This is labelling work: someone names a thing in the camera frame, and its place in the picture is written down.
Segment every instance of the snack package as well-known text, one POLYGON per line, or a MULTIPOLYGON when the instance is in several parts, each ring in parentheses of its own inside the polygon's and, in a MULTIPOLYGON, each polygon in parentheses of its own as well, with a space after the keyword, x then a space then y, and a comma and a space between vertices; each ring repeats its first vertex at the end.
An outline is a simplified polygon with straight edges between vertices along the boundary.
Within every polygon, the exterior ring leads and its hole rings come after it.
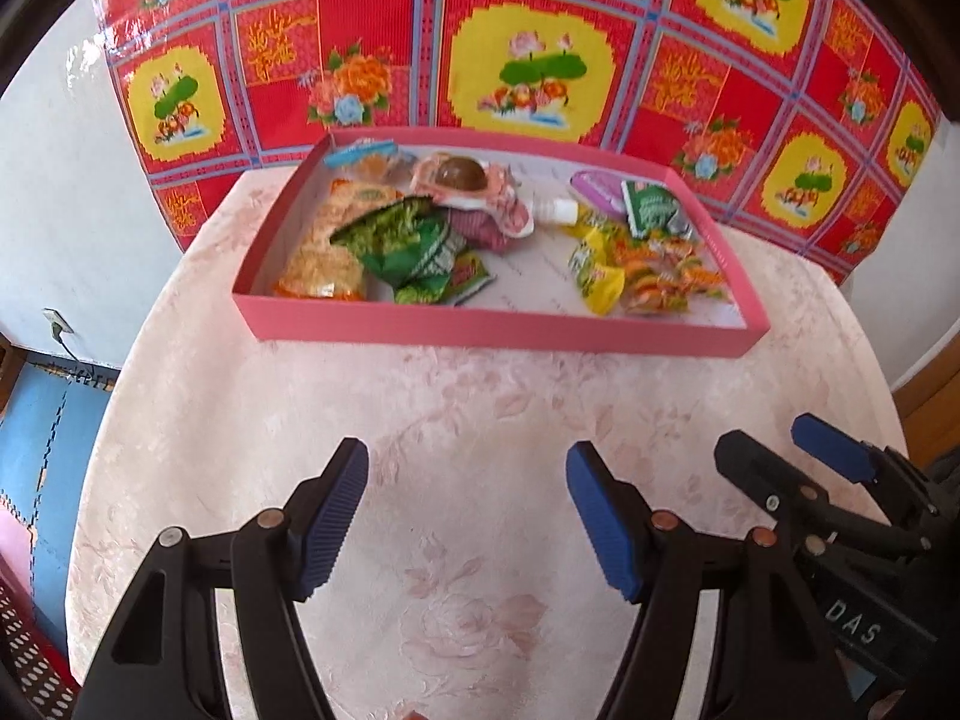
POLYGON ((507 238, 490 214, 483 211, 461 211, 458 208, 446 208, 446 217, 450 226, 460 233, 474 248, 486 248, 497 253, 506 251, 513 238, 507 238))
POLYGON ((699 257, 691 256, 680 260, 677 272, 680 274, 680 283, 688 292, 707 295, 708 298, 728 299, 725 289, 727 281, 723 278, 723 274, 705 268, 703 260, 699 257))
POLYGON ((624 288, 620 304, 627 314, 681 314, 689 308, 680 285, 654 271, 635 276, 624 288))
POLYGON ((655 230, 666 231, 667 225, 680 213, 680 201, 669 189, 659 184, 624 181, 623 200, 627 206, 630 233, 634 238, 645 239, 655 230))
POLYGON ((290 256, 274 293, 284 298, 363 300, 363 266, 344 247, 330 244, 330 236, 378 208, 397 202, 393 187, 338 179, 330 197, 320 205, 313 223, 290 256))
POLYGON ((570 186, 595 209, 612 220, 627 220, 623 203, 622 179, 606 170, 580 170, 570 178, 570 186))
POLYGON ((590 230, 573 251, 568 264, 584 298, 594 314, 605 317, 620 300, 625 283, 622 268, 607 262, 607 240, 600 230, 590 230))
POLYGON ((577 205, 577 220, 575 223, 560 227, 566 234, 581 241, 592 230, 599 230, 604 237, 612 242, 630 238, 630 230, 627 225, 612 220, 589 205, 583 203, 577 205))
POLYGON ((429 194, 445 208, 483 211, 507 238, 526 238, 534 231, 533 213, 517 196, 514 177, 504 165, 437 152, 416 164, 410 190, 429 194))
POLYGON ((493 283, 496 276, 487 270, 475 251, 464 251, 453 264, 453 273, 450 282, 443 290, 442 303, 448 306, 458 306, 469 300, 486 285, 493 283))
POLYGON ((409 196, 354 220, 330 239, 394 288, 397 303, 436 303, 450 281, 463 236, 429 197, 409 196))
POLYGON ((416 157, 397 148, 393 141, 363 138, 323 156, 327 167, 343 169, 355 180, 400 183, 410 180, 416 157))

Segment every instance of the metal screw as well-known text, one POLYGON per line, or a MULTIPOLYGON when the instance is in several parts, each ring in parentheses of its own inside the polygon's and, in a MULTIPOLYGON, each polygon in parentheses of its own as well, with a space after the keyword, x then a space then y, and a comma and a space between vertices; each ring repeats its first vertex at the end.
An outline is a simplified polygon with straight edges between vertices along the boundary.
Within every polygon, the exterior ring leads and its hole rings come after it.
POLYGON ((819 557, 823 555, 824 552, 827 552, 827 544, 824 544, 824 540, 819 536, 813 535, 813 533, 810 533, 810 535, 803 540, 803 546, 806 547, 806 550, 810 552, 813 557, 819 557))
POLYGON ((776 544, 776 533, 769 528, 754 528, 750 537, 758 547, 772 547, 776 544))
POLYGON ((265 531, 277 527, 277 525, 280 525, 282 522, 283 509, 263 509, 263 511, 256 516, 256 524, 265 531))
POLYGON ((658 531, 666 531, 667 533, 680 525, 680 520, 673 512, 653 512, 650 515, 650 521, 658 531))
POLYGON ((181 538, 184 537, 184 531, 181 531, 180 528, 167 528, 160 534, 160 546, 161 547, 172 547, 181 542, 181 538))

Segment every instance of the floral poster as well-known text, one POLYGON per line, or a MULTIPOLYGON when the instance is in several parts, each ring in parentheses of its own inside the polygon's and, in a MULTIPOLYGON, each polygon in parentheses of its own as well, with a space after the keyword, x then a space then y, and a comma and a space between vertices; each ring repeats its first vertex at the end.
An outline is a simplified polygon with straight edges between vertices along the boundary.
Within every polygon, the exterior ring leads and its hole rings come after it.
POLYGON ((669 166, 717 220, 843 278, 940 117, 858 0, 93 4, 182 247, 244 170, 299 162, 328 129, 470 127, 669 166))

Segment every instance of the orange snack bag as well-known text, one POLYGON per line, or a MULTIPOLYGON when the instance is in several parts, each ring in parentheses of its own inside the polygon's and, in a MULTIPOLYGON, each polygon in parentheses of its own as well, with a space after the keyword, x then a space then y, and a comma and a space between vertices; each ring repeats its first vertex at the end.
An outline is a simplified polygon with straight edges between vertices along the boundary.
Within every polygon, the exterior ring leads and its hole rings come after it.
POLYGON ((393 187, 334 180, 330 197, 320 205, 304 240, 290 255, 274 285, 274 294, 282 298, 365 299, 363 266, 344 247, 333 245, 330 236, 401 197, 402 193, 393 187))

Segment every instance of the pink tablecloth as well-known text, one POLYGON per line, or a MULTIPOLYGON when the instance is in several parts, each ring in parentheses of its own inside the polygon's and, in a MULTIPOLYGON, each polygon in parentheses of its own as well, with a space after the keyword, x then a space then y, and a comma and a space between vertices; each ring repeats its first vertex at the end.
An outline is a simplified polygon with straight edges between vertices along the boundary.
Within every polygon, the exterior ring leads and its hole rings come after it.
MULTIPOLYGON (((563 481, 591 439, 651 504, 741 536, 769 523, 713 467, 742 428, 812 473, 790 445, 812 410, 904 449, 869 343, 818 266, 741 233, 731 244, 773 330, 741 360, 260 343, 229 288, 289 167, 247 173, 205 225, 133 346, 90 461, 67 592, 79 678, 146 549, 176 523, 239 526, 318 474, 341 437, 371 480, 332 580, 301 608, 340 717, 589 718, 634 618, 604 583, 563 481)), ((841 504, 875 511, 866 494, 841 504)), ((709 664, 709 613, 690 685, 709 664)), ((219 603, 237 720, 253 717, 219 603)), ((695 717, 696 690, 678 717, 695 717)))

